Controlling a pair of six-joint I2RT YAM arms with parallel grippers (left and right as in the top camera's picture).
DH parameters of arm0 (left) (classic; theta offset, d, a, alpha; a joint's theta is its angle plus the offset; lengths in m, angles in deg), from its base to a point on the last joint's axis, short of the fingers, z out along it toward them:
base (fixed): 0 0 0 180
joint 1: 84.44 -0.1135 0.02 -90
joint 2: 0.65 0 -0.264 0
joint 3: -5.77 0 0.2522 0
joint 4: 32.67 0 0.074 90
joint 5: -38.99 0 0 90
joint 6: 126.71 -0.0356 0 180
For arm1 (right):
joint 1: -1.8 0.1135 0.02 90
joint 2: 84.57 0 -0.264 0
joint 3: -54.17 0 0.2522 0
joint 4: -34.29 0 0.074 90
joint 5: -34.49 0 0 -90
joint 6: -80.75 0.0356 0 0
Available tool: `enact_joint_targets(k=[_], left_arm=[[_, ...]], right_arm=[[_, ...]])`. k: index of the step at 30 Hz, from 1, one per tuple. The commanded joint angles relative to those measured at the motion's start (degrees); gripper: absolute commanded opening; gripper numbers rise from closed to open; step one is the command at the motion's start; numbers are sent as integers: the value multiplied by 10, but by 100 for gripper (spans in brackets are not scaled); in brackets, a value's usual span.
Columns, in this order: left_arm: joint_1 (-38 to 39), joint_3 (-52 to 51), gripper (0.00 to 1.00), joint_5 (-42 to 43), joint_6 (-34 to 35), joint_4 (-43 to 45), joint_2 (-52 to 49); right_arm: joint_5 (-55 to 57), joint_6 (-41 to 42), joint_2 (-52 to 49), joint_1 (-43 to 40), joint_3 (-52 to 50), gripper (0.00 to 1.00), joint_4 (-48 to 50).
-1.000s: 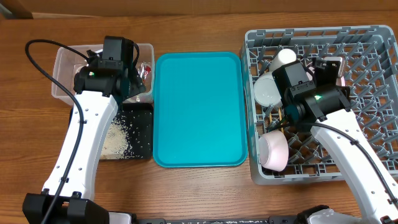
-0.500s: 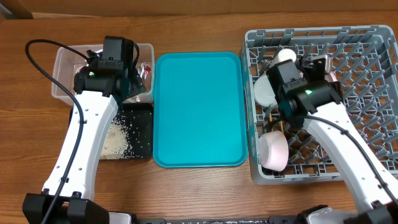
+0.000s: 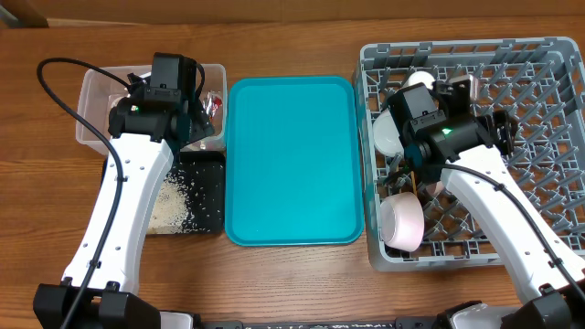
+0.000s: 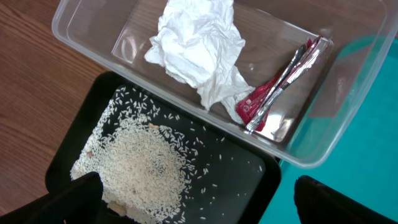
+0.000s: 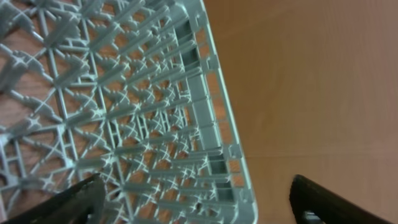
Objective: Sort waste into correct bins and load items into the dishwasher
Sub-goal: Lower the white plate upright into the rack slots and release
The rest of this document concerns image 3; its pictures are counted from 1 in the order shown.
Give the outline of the large white plate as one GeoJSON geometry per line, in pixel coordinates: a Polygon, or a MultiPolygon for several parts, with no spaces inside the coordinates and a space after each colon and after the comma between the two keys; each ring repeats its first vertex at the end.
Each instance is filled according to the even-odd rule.
{"type": "Polygon", "coordinates": [[[467,74],[451,78],[449,83],[457,90],[467,94],[471,103],[476,103],[480,98],[481,81],[474,75],[467,74]]]}

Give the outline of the white paper cup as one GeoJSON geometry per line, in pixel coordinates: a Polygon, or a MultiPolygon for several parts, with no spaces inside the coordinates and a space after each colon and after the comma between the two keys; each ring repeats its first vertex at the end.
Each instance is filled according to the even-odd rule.
{"type": "Polygon", "coordinates": [[[403,83],[402,87],[407,88],[414,86],[416,84],[422,83],[428,90],[433,89],[433,83],[436,79],[427,71],[415,71],[411,73],[406,81],[403,83]]]}

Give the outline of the small white plate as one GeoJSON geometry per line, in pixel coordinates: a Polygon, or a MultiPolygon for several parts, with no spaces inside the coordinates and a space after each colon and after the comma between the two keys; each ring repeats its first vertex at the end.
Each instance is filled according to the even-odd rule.
{"type": "Polygon", "coordinates": [[[380,235],[385,245],[407,252],[415,251],[424,233],[420,201],[411,192],[386,197],[380,205],[380,235]]]}

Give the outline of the wooden chopstick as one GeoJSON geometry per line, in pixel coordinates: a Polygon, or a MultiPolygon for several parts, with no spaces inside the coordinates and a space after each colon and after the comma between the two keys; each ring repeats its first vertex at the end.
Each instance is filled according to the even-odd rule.
{"type": "Polygon", "coordinates": [[[417,188],[417,182],[416,182],[416,174],[414,171],[410,172],[410,180],[411,180],[411,185],[412,185],[412,193],[415,196],[418,196],[418,188],[417,188]]]}

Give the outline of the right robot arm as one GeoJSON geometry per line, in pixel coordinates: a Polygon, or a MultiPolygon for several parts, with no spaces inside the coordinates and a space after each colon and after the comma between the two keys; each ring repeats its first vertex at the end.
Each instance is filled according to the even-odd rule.
{"type": "Polygon", "coordinates": [[[440,182],[479,224],[513,281],[520,307],[466,302],[439,313],[436,328],[581,328],[584,260],[570,249],[502,159],[517,123],[505,111],[477,117],[466,83],[418,83],[387,97],[407,167],[425,184],[440,182]]]}

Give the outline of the grey-rimmed white bowl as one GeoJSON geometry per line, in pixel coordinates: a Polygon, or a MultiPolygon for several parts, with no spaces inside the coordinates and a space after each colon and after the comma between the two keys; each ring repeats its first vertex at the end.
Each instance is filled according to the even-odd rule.
{"type": "Polygon", "coordinates": [[[374,145],[385,156],[403,155],[404,149],[399,139],[399,131],[388,110],[383,111],[373,123],[374,145]]]}

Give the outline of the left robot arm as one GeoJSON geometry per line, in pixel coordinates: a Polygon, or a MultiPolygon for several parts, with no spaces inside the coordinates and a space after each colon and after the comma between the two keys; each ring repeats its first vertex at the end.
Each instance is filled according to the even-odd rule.
{"type": "Polygon", "coordinates": [[[48,86],[46,94],[108,149],[89,225],[58,284],[41,284],[33,311],[44,328],[186,328],[193,313],[161,311],[138,296],[144,239],[160,187],[180,150],[214,127],[200,100],[205,71],[192,58],[155,53],[151,73],[131,74],[127,94],[109,112],[101,133],[48,86]]]}

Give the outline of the red foil snack wrapper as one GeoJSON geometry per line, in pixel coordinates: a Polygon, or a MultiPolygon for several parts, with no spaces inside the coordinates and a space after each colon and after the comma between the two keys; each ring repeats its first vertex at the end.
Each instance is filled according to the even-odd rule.
{"type": "Polygon", "coordinates": [[[215,123],[223,120],[223,99],[214,91],[209,91],[202,100],[205,113],[215,123]]]}

